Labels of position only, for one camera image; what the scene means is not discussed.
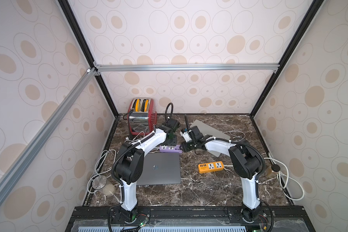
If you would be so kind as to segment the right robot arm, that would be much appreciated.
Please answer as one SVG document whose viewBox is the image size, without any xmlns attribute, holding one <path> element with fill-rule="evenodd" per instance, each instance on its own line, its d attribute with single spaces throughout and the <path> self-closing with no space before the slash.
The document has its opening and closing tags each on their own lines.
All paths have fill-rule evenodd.
<svg viewBox="0 0 348 232">
<path fill-rule="evenodd" d="M 259 197 L 259 177 L 265 172 L 266 164 L 261 153 L 247 140 L 232 141 L 211 135 L 203 135 L 197 126 L 182 129 L 184 152 L 202 149 L 225 154 L 231 158 L 234 171 L 241 178 L 243 188 L 243 220 L 254 222 L 262 209 Z"/>
</svg>

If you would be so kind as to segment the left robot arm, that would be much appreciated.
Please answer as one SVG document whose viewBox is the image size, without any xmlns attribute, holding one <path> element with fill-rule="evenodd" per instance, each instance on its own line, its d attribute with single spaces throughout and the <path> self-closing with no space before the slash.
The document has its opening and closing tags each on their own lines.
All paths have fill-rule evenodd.
<svg viewBox="0 0 348 232">
<path fill-rule="evenodd" d="M 125 211 L 132 212 L 137 206 L 136 182 L 143 172 L 145 156 L 175 136 L 178 127 L 178 120 L 167 119 L 145 137 L 122 144 L 111 169 L 111 176 L 121 187 L 121 207 Z"/>
</svg>

